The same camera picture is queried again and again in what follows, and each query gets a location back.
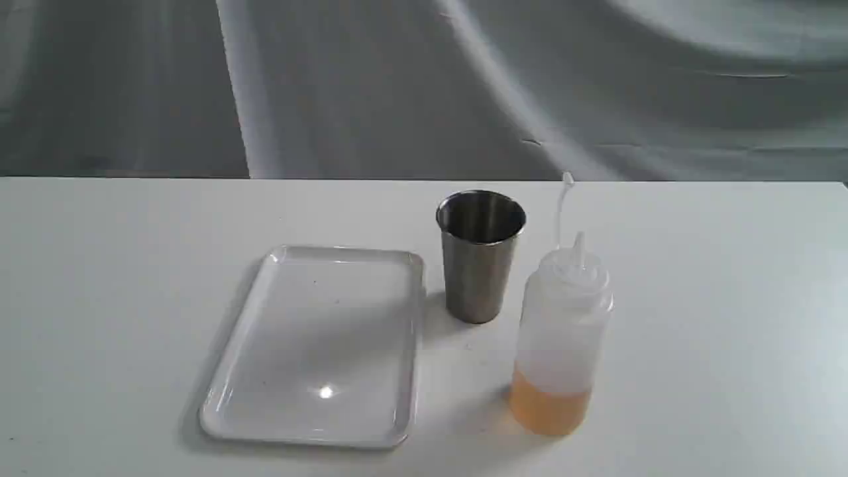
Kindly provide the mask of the translucent squeeze bottle amber liquid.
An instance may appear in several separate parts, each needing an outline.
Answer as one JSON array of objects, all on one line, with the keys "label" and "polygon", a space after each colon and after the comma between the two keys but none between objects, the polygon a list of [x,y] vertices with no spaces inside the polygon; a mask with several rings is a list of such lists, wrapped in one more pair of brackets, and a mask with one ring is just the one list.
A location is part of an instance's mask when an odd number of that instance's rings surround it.
[{"label": "translucent squeeze bottle amber liquid", "polygon": [[527,431],[566,437],[584,422],[607,323],[614,306],[611,275],[579,231],[562,239],[562,212],[575,186],[569,172],[555,215],[555,247],[527,279],[509,410]]}]

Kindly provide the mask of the stainless steel cup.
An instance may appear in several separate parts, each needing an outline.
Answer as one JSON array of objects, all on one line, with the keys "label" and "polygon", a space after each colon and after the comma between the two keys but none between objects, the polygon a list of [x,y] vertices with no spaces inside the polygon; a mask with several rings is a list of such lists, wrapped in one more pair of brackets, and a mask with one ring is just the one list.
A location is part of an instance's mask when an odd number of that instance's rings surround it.
[{"label": "stainless steel cup", "polygon": [[435,220],[447,311],[464,323],[493,321],[501,311],[526,211],[505,194],[470,189],[439,203]]}]

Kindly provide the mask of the white plastic tray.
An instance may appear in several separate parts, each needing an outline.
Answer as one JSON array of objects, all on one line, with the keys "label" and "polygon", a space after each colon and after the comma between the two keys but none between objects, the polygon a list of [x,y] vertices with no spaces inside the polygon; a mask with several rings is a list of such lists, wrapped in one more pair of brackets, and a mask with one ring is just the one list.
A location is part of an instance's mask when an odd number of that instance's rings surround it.
[{"label": "white plastic tray", "polygon": [[199,408],[221,441],[388,450],[416,411],[425,265],[281,245],[262,260]]}]

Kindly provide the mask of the grey backdrop cloth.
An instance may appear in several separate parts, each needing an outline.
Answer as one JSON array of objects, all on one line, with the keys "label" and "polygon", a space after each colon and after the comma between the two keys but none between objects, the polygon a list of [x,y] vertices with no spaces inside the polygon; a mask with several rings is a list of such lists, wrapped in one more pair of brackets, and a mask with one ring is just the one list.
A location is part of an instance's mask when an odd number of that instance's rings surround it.
[{"label": "grey backdrop cloth", "polygon": [[846,181],[845,1],[3,1],[2,175]]}]

